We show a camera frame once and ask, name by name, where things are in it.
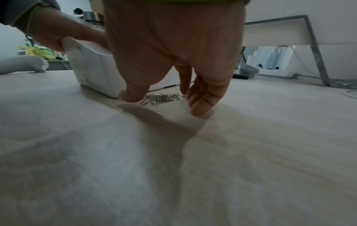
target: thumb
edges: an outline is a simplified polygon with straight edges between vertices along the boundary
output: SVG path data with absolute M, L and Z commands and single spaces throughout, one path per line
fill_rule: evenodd
M 150 86 L 140 86 L 128 81 L 126 83 L 126 90 L 119 92 L 119 99 L 125 102 L 135 103 L 139 102 L 149 92 Z

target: white table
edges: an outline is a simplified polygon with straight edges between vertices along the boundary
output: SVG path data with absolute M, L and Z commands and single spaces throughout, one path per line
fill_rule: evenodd
M 339 92 L 234 80 L 195 118 L 71 71 L 0 76 L 1 225 L 356 225 L 357 104 Z

